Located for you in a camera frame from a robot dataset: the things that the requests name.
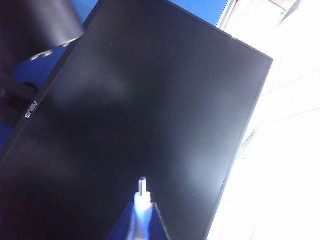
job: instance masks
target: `black object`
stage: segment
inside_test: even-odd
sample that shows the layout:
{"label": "black object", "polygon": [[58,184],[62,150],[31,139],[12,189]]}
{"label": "black object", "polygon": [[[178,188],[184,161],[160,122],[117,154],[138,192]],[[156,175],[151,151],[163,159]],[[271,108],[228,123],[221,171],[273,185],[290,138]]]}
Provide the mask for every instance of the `black object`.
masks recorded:
{"label": "black object", "polygon": [[2,70],[84,34],[69,0],[0,0]]}
{"label": "black object", "polygon": [[272,60],[162,0],[85,24],[2,148],[1,239],[103,240],[140,176],[171,240],[206,239]]}
{"label": "black object", "polygon": [[0,74],[0,121],[14,127],[37,92],[38,87],[32,83],[19,82],[9,75]]}

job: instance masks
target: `white tiled wall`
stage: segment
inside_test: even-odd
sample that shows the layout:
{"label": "white tiled wall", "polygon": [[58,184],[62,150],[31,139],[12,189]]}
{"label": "white tiled wall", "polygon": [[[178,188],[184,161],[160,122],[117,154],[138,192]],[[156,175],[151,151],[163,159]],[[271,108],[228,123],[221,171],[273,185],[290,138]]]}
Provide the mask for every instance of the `white tiled wall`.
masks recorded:
{"label": "white tiled wall", "polygon": [[239,0],[225,31],[274,58],[209,240],[319,240],[320,1],[279,24],[267,0]]}

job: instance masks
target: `black monitor screen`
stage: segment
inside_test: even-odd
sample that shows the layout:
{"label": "black monitor screen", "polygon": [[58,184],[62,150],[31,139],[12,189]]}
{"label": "black monitor screen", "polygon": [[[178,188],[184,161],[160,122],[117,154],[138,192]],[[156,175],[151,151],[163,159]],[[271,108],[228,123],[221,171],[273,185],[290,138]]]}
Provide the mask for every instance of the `black monitor screen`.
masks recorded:
{"label": "black monitor screen", "polygon": [[2,150],[2,240],[104,240],[145,176],[204,240],[272,60],[162,0],[100,1]]}

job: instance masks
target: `asus logo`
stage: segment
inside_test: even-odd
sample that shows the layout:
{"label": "asus logo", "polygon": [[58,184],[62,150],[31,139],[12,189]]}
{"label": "asus logo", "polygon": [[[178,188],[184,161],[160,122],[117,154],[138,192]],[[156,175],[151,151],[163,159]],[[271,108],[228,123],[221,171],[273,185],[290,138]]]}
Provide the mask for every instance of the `asus logo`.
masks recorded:
{"label": "asus logo", "polygon": [[38,103],[37,103],[36,101],[34,101],[34,102],[31,104],[29,110],[28,110],[28,111],[26,112],[26,114],[24,115],[24,117],[25,117],[26,119],[30,118],[31,114],[36,110],[37,106],[38,106]]}

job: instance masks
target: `blue panel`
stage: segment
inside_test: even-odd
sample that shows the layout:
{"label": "blue panel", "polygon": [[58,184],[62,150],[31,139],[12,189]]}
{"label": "blue panel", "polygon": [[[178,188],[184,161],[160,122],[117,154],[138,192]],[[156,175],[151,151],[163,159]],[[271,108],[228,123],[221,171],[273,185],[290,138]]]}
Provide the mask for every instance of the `blue panel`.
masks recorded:
{"label": "blue panel", "polygon": [[[216,25],[228,0],[171,0],[172,3],[188,12]],[[98,0],[71,0],[81,20],[84,22]],[[11,75],[21,82],[31,82],[41,87],[51,71],[65,52],[65,48],[57,47],[52,55],[39,57],[34,61],[24,61],[15,66]],[[12,128],[0,122],[0,148],[8,138]]]}
{"label": "blue panel", "polygon": [[170,0],[212,25],[217,25],[228,0]]}

